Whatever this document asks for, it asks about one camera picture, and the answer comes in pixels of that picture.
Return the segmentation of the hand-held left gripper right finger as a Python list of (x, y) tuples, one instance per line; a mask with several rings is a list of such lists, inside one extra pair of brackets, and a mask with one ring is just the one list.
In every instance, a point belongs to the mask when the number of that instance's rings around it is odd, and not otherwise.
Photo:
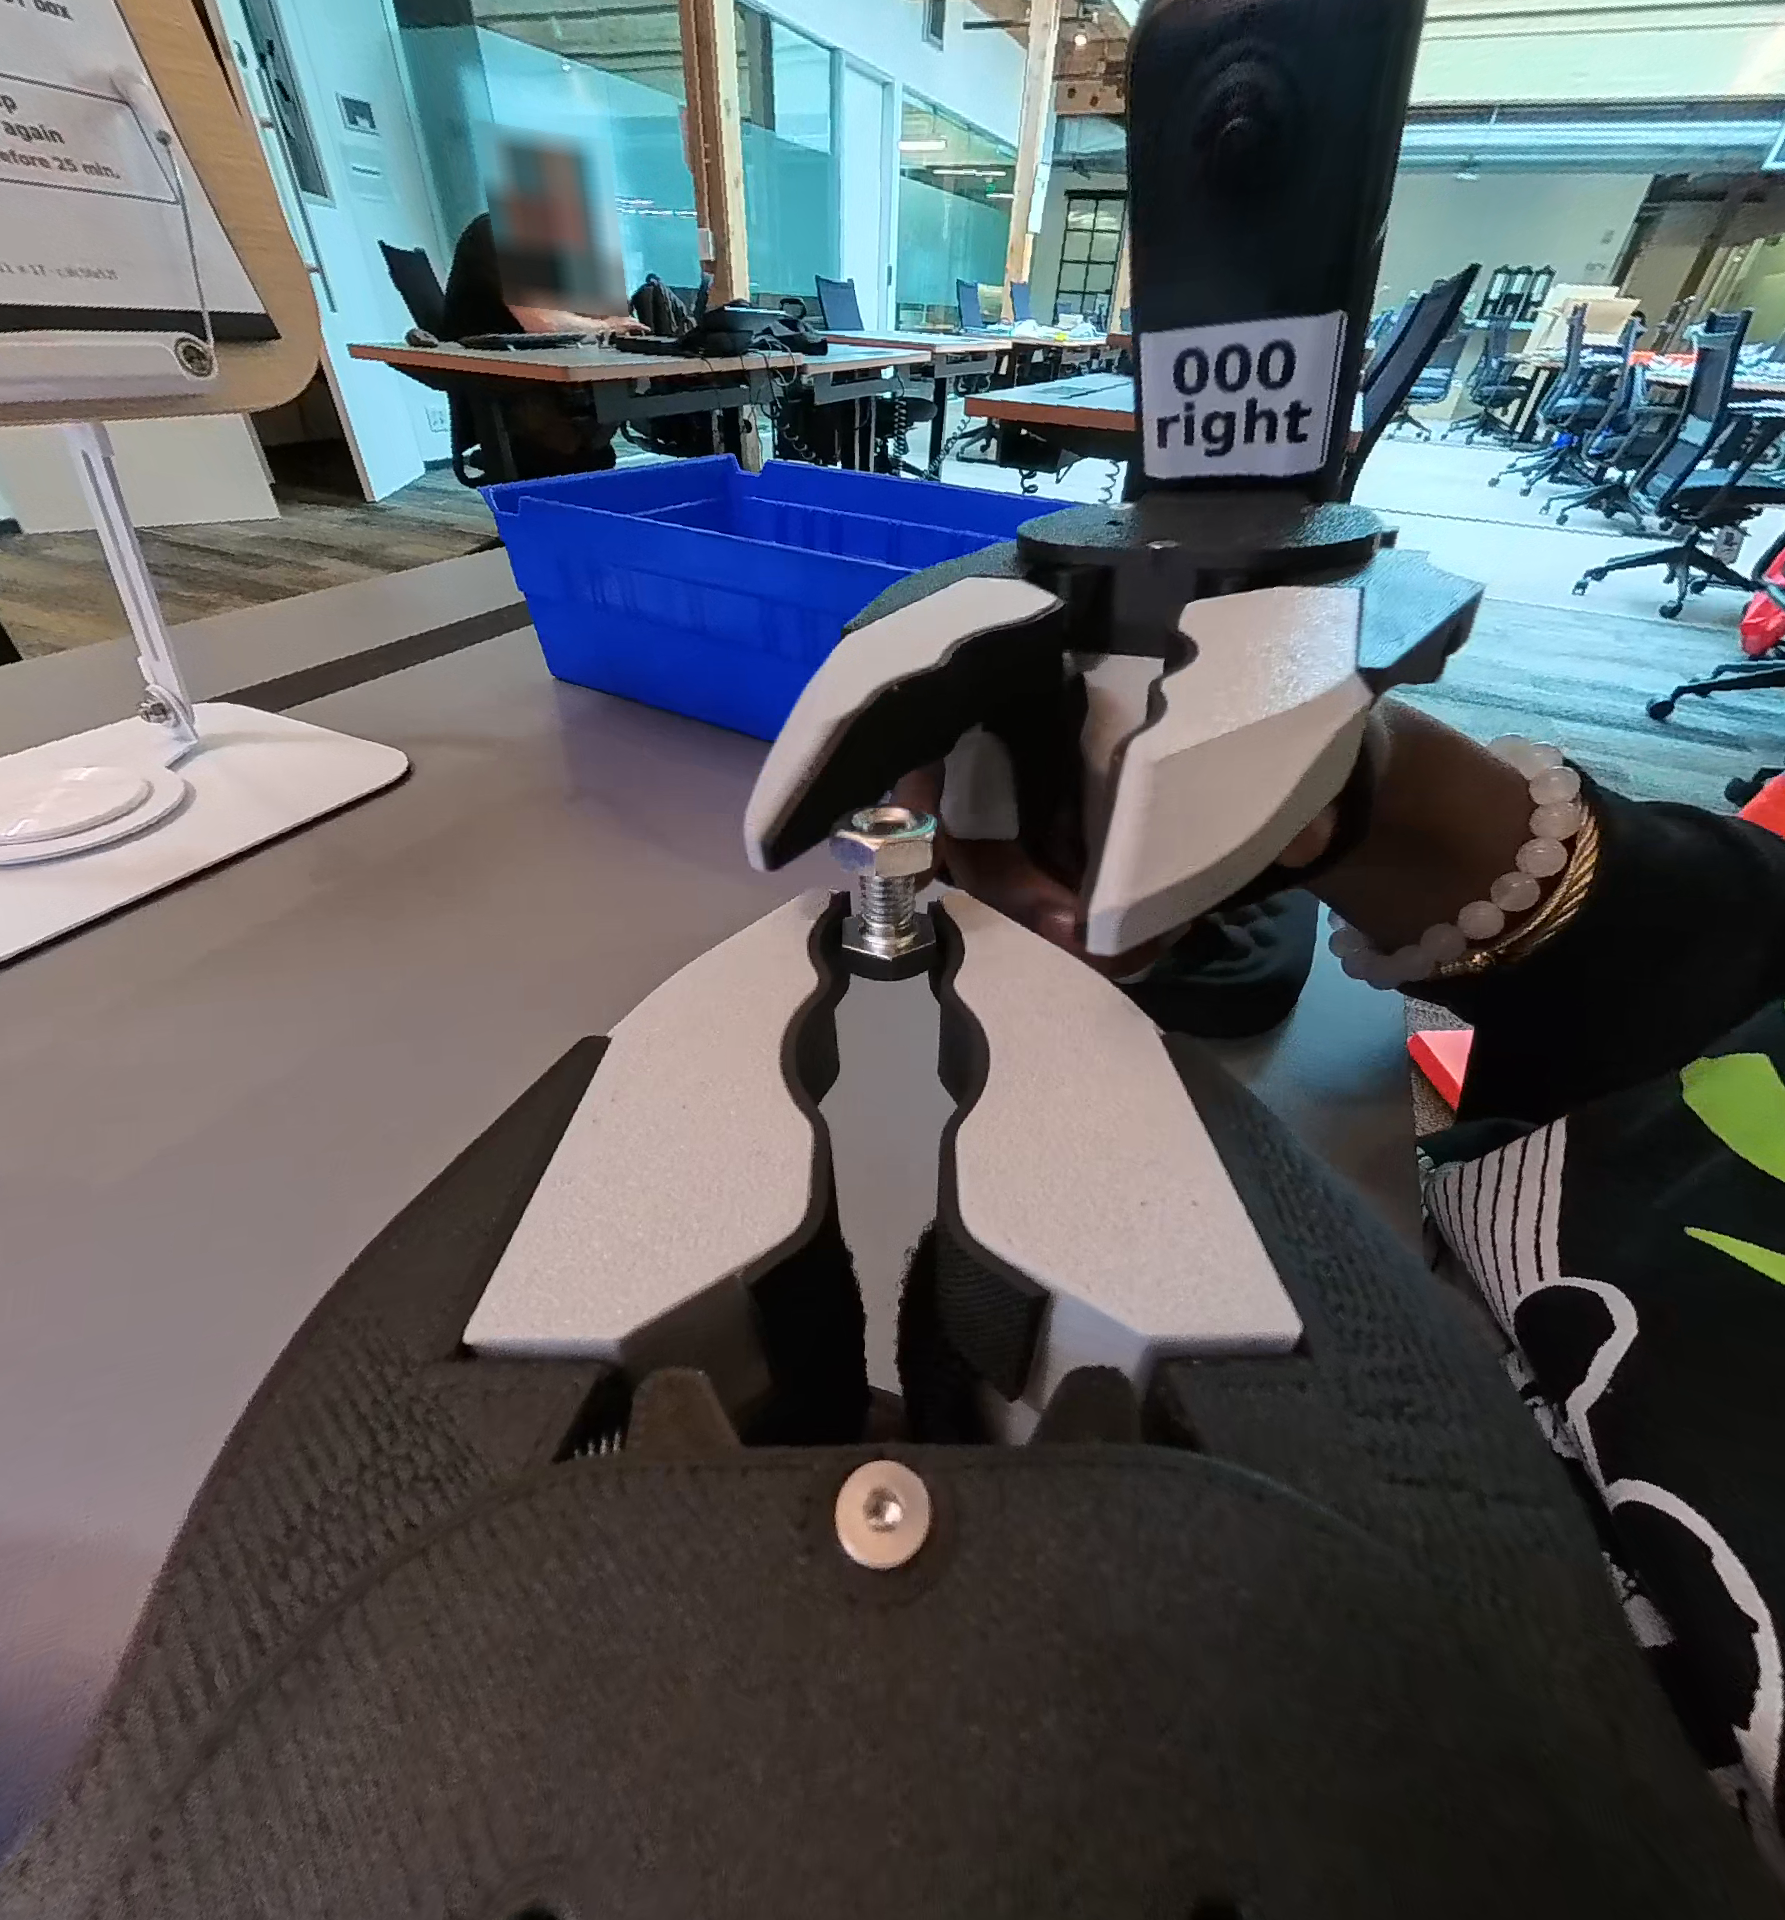
[(1160, 1027), (961, 890), (936, 901), (940, 1317), (1008, 1403), (1076, 1370), (1285, 1356), (1304, 1321)]

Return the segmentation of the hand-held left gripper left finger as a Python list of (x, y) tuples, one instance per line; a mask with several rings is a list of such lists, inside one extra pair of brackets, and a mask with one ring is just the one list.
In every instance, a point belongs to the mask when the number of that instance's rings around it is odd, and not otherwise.
[(753, 1283), (802, 1239), (816, 1124), (788, 1084), (824, 892), (694, 957), (606, 1046), (467, 1324), (479, 1356), (764, 1363)]

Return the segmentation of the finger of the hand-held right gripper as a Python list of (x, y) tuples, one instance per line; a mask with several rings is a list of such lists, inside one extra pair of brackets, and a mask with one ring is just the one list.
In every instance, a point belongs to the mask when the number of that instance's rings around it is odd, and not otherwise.
[(1195, 600), (1168, 659), (1081, 673), (1081, 948), (1125, 957), (1234, 899), (1346, 787), (1372, 690), (1359, 587)]
[(840, 638), (788, 711), (742, 819), (753, 869), (802, 857), (852, 808), (998, 733), (1063, 663), (1066, 604), (1019, 579), (963, 578)]

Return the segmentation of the small silver nut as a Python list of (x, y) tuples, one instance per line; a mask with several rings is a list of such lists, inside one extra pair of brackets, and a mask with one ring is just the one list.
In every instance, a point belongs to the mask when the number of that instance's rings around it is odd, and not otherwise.
[(936, 819), (901, 804), (856, 808), (836, 824), (830, 848), (837, 864), (861, 878), (921, 879), (934, 864)]

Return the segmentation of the short silver bolt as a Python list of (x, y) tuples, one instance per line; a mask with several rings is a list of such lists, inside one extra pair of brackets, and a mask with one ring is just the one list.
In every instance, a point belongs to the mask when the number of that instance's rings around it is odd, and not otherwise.
[(873, 981), (903, 981), (927, 971), (936, 932), (930, 914), (919, 906), (919, 893), (931, 871), (921, 879), (877, 879), (843, 869), (842, 874), (852, 892), (840, 932), (847, 971)]

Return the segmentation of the blue plastic bin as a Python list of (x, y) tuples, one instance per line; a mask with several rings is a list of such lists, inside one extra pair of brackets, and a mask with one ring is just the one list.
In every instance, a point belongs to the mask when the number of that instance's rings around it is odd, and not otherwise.
[(558, 681), (766, 739), (881, 591), (1057, 511), (808, 462), (746, 471), (730, 454), (481, 497)]

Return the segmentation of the person's right forearm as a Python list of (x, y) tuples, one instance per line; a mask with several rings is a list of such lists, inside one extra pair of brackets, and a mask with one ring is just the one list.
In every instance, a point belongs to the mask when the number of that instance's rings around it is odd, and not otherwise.
[(1457, 1116), (1603, 1129), (1659, 1116), (1721, 1041), (1768, 1033), (1785, 1000), (1785, 838), (1585, 779), (1600, 869), (1578, 919), (1500, 971), (1429, 996), (1475, 1031)]

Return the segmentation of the person's right hand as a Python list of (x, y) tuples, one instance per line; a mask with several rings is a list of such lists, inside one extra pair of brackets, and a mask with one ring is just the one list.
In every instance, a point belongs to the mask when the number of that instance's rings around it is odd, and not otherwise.
[[(1289, 869), (1296, 890), (1309, 890), (1393, 964), (1408, 948), (1424, 957), (1432, 926), (1454, 923), (1518, 869), (1530, 841), (1530, 782), (1485, 743), (1397, 702), (1372, 708), (1355, 775), (1368, 781), (1359, 811), (1347, 819), (1341, 793), (1284, 838), (1269, 867)], [(1149, 969), (1187, 936), (1176, 926), (1125, 955), (1088, 955), (1076, 892), (1017, 841), (961, 838), (940, 824), (931, 863), (947, 886), (1113, 978)]]

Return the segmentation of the black honeycomb wrist pad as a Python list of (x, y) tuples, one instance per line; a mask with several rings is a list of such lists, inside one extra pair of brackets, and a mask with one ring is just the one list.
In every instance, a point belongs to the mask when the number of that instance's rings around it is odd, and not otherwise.
[(1318, 899), (1304, 890), (1223, 909), (1122, 990), (1164, 1031), (1250, 1039), (1280, 1027), (1313, 975)]

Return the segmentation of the wooden office desk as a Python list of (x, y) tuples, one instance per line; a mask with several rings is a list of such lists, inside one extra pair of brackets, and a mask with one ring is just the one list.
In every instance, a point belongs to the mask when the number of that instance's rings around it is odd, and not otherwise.
[(990, 431), (998, 464), (1026, 472), (1092, 458), (1125, 464), (1138, 448), (1136, 380), (1123, 372), (994, 388), (964, 397), (963, 413)]
[(454, 409), (452, 471), (481, 486), (517, 477), (509, 403), (526, 388), (583, 392), (592, 416), (610, 428), (644, 419), (702, 414), (715, 451), (734, 449), (741, 467), (764, 464), (760, 419), (801, 392), (816, 407), (852, 413), (849, 449), (871, 467), (877, 403), (901, 392), (906, 373), (927, 369), (919, 347), (833, 343), (804, 355), (764, 347), (734, 357), (653, 355), (623, 347), (465, 347), (456, 343), (352, 343), (353, 361), (398, 369), (445, 392)]

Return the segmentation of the gold bangle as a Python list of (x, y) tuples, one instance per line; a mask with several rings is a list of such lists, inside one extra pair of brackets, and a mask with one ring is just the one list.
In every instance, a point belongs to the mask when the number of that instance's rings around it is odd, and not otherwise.
[(1569, 842), (1569, 861), (1555, 875), (1551, 890), (1530, 909), (1528, 917), (1507, 926), (1500, 936), (1443, 962), (1434, 975), (1466, 978), (1480, 971), (1500, 971), (1552, 942), (1584, 911), (1600, 869), (1600, 815), (1595, 801), (1584, 805), (1584, 822)]

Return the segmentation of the row of black office chairs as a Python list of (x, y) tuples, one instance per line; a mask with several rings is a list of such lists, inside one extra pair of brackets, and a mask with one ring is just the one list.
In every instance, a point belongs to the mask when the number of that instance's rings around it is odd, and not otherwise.
[(1545, 486), (1552, 525), (1597, 516), (1652, 534), (1585, 566), (1575, 596), (1624, 574), (1658, 574), (1658, 614), (1674, 623), (1709, 591), (1756, 591), (1746, 537), (1763, 516), (1785, 516), (1785, 364), (1753, 345), (1750, 308), (1713, 308), (1682, 355), (1633, 357), (1600, 392), (1599, 372), (1562, 378), (1547, 435), (1494, 482)]

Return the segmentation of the white document stand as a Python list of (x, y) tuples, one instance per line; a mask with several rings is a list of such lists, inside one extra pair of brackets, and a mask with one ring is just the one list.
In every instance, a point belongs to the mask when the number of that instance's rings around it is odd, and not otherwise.
[(232, 413), (192, 333), (0, 333), (0, 409), (64, 428), (140, 672), (133, 715), (0, 756), (0, 969), (403, 781), (396, 746), (192, 696), (107, 421)]

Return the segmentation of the black office chair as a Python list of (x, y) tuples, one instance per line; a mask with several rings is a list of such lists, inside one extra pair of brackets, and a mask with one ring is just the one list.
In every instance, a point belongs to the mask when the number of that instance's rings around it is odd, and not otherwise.
[[(379, 247), (385, 270), (413, 323), (410, 343), (442, 336), (445, 285), (423, 250)], [(597, 419), (591, 397), (583, 392), (547, 395), (520, 382), (501, 388), (496, 382), (465, 380), (446, 388), (451, 428), (451, 464), (465, 484), (507, 478), (553, 478), (561, 475), (613, 471), (617, 467), (616, 429)]]

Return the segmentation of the instruction sign board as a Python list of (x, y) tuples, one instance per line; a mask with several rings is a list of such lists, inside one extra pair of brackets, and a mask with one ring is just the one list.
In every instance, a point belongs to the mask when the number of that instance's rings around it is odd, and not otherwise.
[(116, 404), (113, 416), (243, 416), (290, 404), (324, 366), (322, 309), (264, 151), (223, 5), (119, 1), (117, 12), (277, 338), (221, 343), (218, 375), (209, 395), (127, 399)]

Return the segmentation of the printed instruction sheet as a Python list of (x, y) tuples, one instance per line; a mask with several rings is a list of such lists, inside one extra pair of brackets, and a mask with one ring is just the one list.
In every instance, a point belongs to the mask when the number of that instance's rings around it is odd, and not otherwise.
[(0, 333), (277, 327), (113, 1), (0, 1)]

